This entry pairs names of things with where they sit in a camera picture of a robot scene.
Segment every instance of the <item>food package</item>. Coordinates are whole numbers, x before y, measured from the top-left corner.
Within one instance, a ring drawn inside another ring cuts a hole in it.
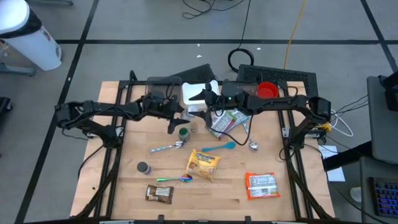
[[[222,131],[224,133],[228,133],[232,129],[234,129],[237,125],[247,121],[248,117],[238,110],[227,110],[224,111],[221,114],[221,116],[217,116],[215,114],[212,117],[212,120],[213,120],[213,125],[211,126],[211,128],[213,128],[216,131]],[[221,133],[217,133],[212,130],[209,131],[212,135],[214,135],[218,139],[221,139],[223,137],[223,134]]]
[[[280,197],[273,172],[267,174],[253,174],[247,172],[246,187],[248,188],[248,200]]]
[[[188,174],[196,174],[214,181],[213,176],[221,157],[193,150],[187,165]]]
[[[174,187],[156,187],[148,185],[145,200],[154,200],[166,204],[172,203]]]

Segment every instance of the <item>white cable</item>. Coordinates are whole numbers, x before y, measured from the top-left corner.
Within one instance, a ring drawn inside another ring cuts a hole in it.
[[[338,116],[338,114],[336,113],[335,110],[330,110],[330,111],[332,112],[332,115],[336,116],[336,119],[335,119],[335,120],[336,120],[336,123],[335,123],[335,124],[330,124],[331,128],[332,128],[332,129],[335,129],[336,131],[340,132],[341,134],[344,134],[345,136],[353,137],[353,136],[354,136],[354,132],[351,130],[351,128],[349,128],[348,124],[347,124],[345,121],[343,121],[343,119],[340,118],[340,116]],[[337,125],[338,120],[340,120],[341,122],[343,122],[344,126],[346,126],[346,128],[348,129],[348,131],[350,132],[350,134],[347,134],[347,133],[343,132],[342,130],[336,128],[336,125]]]

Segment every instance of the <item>red cup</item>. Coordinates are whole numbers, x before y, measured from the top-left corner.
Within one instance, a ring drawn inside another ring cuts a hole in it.
[[[276,98],[278,97],[279,90],[278,87],[275,86],[274,84],[270,82],[262,82],[259,85],[259,91],[257,95],[260,98],[266,99],[266,98]]]

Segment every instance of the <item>yellow clamp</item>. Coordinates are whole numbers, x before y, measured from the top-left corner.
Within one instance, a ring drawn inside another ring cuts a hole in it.
[[[317,128],[324,129],[326,132],[331,132],[331,125],[329,122],[327,122],[323,125],[319,125],[319,126],[317,126]]]

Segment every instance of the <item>spoon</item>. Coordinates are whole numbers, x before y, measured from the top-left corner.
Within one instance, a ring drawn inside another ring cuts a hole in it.
[[[156,149],[151,149],[150,152],[158,152],[158,151],[161,151],[161,150],[164,150],[164,149],[168,149],[168,148],[171,148],[171,147],[175,147],[176,149],[178,149],[178,148],[182,147],[183,145],[184,145],[183,141],[177,141],[177,142],[175,142],[174,145],[158,147]]]
[[[246,131],[246,134],[249,134],[248,126],[246,125],[245,122],[243,123],[243,127],[244,127],[244,130]],[[253,141],[253,140],[250,138],[250,136],[249,136],[249,140],[250,140],[249,148],[250,148],[251,150],[253,150],[253,151],[258,151],[258,150],[259,150],[259,145],[257,144],[257,142]]]
[[[182,180],[184,182],[191,182],[192,181],[192,176],[188,174],[182,175],[180,178],[158,178],[156,179],[156,182],[165,182],[169,180]]]
[[[212,151],[215,149],[222,149],[222,148],[226,148],[226,149],[234,149],[236,146],[235,142],[227,142],[225,145],[222,146],[216,146],[216,147],[208,147],[208,148],[203,148],[201,149],[202,152],[208,152],[208,151]]]

